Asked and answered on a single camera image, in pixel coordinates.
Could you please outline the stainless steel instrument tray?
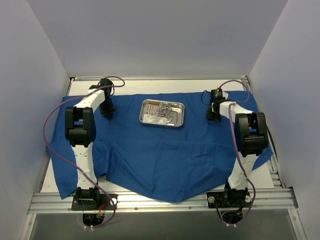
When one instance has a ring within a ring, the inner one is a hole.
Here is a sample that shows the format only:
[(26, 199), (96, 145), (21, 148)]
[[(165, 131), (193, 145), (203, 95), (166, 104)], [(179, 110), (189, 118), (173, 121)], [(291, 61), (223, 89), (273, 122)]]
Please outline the stainless steel instrument tray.
[[(168, 104), (169, 106), (171, 106), (172, 110), (177, 112), (175, 124), (174, 125), (169, 125), (169, 124), (160, 125), (160, 124), (144, 123), (143, 116), (147, 115), (146, 114), (147, 104), (155, 104), (155, 105), (160, 105), (160, 106), (162, 106), (162, 104)], [(184, 114), (185, 114), (185, 106), (180, 102), (146, 99), (142, 102), (142, 105), (141, 105), (141, 109), (140, 109), (140, 113), (139, 113), (139, 121), (145, 125), (153, 125), (153, 126), (168, 127), (168, 128), (179, 128), (184, 123)]]

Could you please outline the blue surgical cloth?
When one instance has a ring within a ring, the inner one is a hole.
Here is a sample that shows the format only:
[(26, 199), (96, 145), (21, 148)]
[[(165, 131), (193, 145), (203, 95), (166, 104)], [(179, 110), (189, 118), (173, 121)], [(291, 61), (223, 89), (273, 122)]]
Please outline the blue surgical cloth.
[[(230, 121), (209, 121), (209, 95), (200, 92), (114, 95), (108, 120), (95, 111), (93, 166), (96, 176), (159, 201), (178, 203), (223, 185), (236, 153)], [(182, 103), (181, 127), (142, 124), (144, 100)]]

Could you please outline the purple printed clear pouch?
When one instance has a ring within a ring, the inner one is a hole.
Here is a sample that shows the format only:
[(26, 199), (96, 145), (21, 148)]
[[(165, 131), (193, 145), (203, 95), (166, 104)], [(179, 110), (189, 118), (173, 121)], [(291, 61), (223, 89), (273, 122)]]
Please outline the purple printed clear pouch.
[(148, 103), (145, 108), (145, 113), (147, 115), (159, 116), (161, 113), (161, 105)]

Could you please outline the white sterile packet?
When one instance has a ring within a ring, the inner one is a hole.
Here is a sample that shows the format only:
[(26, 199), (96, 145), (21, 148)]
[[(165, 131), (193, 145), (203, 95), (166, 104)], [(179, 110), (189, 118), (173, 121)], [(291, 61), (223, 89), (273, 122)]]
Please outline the white sterile packet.
[(146, 124), (166, 125), (167, 119), (165, 117), (159, 117), (154, 115), (145, 114), (142, 121)]

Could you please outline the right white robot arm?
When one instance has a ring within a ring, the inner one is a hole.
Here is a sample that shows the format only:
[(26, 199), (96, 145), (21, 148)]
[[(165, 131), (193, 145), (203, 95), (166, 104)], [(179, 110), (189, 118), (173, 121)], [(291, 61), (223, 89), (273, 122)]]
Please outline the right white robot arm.
[(269, 139), (265, 114), (248, 110), (226, 96), (221, 88), (210, 92), (206, 117), (218, 122), (222, 117), (229, 119), (236, 160), (226, 181), (222, 200), (232, 207), (247, 198), (249, 176), (256, 160), (268, 147)]

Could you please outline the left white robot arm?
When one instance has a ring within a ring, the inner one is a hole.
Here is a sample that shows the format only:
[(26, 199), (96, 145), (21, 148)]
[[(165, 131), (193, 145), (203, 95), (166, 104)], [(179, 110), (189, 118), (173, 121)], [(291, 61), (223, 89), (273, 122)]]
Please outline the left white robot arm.
[(102, 78), (97, 85), (89, 88), (85, 96), (74, 106), (65, 108), (65, 138), (69, 141), (77, 168), (76, 199), (90, 210), (100, 206), (101, 197), (94, 172), (93, 143), (97, 136), (94, 113), (100, 111), (102, 117), (111, 120), (116, 108), (113, 105), (113, 82)]

